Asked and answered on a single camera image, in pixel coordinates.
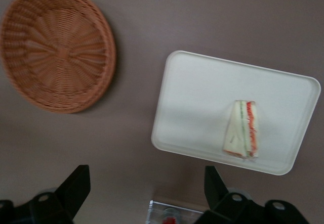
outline round wicker tray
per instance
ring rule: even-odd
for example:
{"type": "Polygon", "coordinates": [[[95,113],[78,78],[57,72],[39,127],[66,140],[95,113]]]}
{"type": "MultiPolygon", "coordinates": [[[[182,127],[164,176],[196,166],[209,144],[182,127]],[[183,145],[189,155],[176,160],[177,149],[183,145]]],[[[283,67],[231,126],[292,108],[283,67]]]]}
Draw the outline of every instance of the round wicker tray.
{"type": "Polygon", "coordinates": [[[28,101],[58,113],[95,103],[109,86],[111,29],[89,0],[15,0],[1,31],[7,75],[28,101]]]}

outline woven basket rim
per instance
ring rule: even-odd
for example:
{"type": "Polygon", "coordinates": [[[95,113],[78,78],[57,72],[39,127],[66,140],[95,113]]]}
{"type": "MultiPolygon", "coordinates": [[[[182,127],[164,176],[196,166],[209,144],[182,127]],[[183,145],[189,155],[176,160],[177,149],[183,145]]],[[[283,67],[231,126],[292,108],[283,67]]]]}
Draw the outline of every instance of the woven basket rim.
{"type": "MultiPolygon", "coordinates": [[[[21,1],[23,0],[13,0],[8,8],[6,9],[3,19],[2,19],[2,25],[1,25],[1,36],[0,36],[0,44],[2,45],[4,43],[4,32],[5,32],[5,27],[10,20],[10,13],[13,11],[13,8],[18,5],[21,1]]],[[[116,48],[115,48],[115,42],[114,38],[112,35],[111,28],[106,21],[105,17],[103,16],[102,12],[100,9],[90,0],[79,0],[82,2],[84,5],[88,7],[88,9],[91,9],[92,12],[96,15],[95,20],[91,20],[94,24],[96,24],[96,28],[100,32],[101,36],[103,37],[103,42],[105,44],[105,47],[107,49],[107,52],[105,52],[105,66],[103,68],[103,72],[100,75],[100,79],[97,80],[97,83],[95,84],[94,87],[97,87],[96,91],[94,94],[91,94],[90,97],[83,103],[78,106],[75,105],[70,105],[69,107],[51,107],[49,105],[44,105],[43,103],[38,102],[37,100],[33,99],[30,97],[28,93],[26,93],[23,90],[23,86],[18,84],[15,81],[14,76],[12,75],[12,72],[10,70],[9,65],[6,63],[5,60],[5,51],[4,47],[0,46],[0,54],[2,58],[2,65],[5,69],[5,72],[10,79],[11,83],[15,87],[15,89],[29,102],[32,104],[39,106],[42,109],[49,110],[52,112],[57,112],[57,113],[74,113],[74,112],[79,112],[82,111],[89,106],[93,105],[97,100],[99,100],[102,95],[105,93],[106,89],[109,87],[112,77],[115,71],[115,65],[116,65],[116,48]]]]}

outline gray surface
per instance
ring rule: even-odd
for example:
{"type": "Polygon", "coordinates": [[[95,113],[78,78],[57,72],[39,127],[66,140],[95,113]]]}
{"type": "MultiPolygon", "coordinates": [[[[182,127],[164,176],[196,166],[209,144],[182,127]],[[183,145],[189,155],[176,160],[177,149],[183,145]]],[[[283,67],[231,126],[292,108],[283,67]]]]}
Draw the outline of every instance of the gray surface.
{"type": "MultiPolygon", "coordinates": [[[[3,14],[11,0],[0,0],[3,14]]],[[[161,79],[175,50],[313,76],[324,82],[324,0],[92,0],[116,38],[113,85],[89,110],[64,115],[24,100],[0,69],[0,198],[16,204],[89,164],[83,223],[144,223],[149,200],[204,209],[200,159],[150,142],[161,79]]],[[[214,164],[229,187],[264,204],[283,199],[324,219],[323,95],[291,172],[273,176],[214,164]]]]}

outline metal screw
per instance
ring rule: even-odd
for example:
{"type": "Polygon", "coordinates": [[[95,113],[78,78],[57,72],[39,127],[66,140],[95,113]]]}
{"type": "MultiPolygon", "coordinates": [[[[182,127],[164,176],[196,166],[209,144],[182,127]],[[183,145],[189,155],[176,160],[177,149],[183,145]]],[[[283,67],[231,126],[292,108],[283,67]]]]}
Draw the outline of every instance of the metal screw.
{"type": "Polygon", "coordinates": [[[273,202],[272,205],[274,206],[274,208],[278,210],[285,210],[285,206],[280,202],[273,202]]]}
{"type": "Polygon", "coordinates": [[[40,196],[40,198],[38,199],[38,201],[39,201],[39,202],[41,202],[41,201],[46,201],[48,198],[49,198],[48,195],[42,195],[42,196],[40,196]]]}
{"type": "Polygon", "coordinates": [[[242,197],[238,194],[234,194],[232,195],[232,199],[235,201],[242,201],[242,197]]]}

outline white tray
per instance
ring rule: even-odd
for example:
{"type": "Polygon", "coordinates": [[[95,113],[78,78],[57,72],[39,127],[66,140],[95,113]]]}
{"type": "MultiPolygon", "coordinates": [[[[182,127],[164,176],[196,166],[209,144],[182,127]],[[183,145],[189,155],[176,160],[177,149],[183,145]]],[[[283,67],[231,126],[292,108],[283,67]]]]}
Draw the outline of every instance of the white tray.
{"type": "Polygon", "coordinates": [[[283,175],[293,167],[319,94],[312,77],[175,51],[167,59],[152,143],[164,151],[283,175]],[[255,162],[222,150],[235,100],[257,105],[255,162]]]}

